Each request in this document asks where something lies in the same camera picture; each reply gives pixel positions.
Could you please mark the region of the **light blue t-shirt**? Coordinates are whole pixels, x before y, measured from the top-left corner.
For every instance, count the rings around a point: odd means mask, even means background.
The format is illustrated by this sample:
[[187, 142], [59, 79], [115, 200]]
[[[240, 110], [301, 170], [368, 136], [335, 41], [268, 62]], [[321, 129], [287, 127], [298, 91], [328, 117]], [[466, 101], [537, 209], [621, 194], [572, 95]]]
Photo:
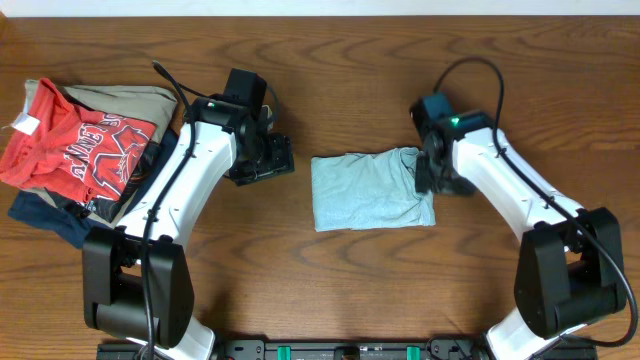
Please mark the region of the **light blue t-shirt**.
[[315, 230], [433, 226], [433, 193], [415, 190], [415, 147], [311, 160]]

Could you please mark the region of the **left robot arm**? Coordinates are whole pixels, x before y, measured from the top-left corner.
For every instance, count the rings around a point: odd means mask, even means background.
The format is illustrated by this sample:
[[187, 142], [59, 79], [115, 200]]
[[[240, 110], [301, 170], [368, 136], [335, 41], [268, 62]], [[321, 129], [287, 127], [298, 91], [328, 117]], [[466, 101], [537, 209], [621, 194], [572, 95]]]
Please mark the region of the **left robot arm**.
[[116, 337], [99, 359], [209, 359], [216, 335], [194, 315], [186, 249], [217, 183], [238, 186], [293, 171], [288, 137], [261, 99], [199, 97], [168, 162], [113, 229], [94, 228], [82, 249], [84, 319]]

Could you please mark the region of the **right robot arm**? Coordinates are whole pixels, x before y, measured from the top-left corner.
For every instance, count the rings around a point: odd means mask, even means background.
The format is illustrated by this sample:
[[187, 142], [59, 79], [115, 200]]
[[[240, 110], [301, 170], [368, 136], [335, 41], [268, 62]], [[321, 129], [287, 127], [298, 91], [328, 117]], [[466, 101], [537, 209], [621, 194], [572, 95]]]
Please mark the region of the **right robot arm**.
[[559, 192], [483, 112], [414, 108], [410, 116], [424, 149], [417, 189], [480, 192], [519, 242], [516, 307], [483, 335], [473, 358], [585, 357], [627, 344], [639, 309], [613, 213], [588, 210]]

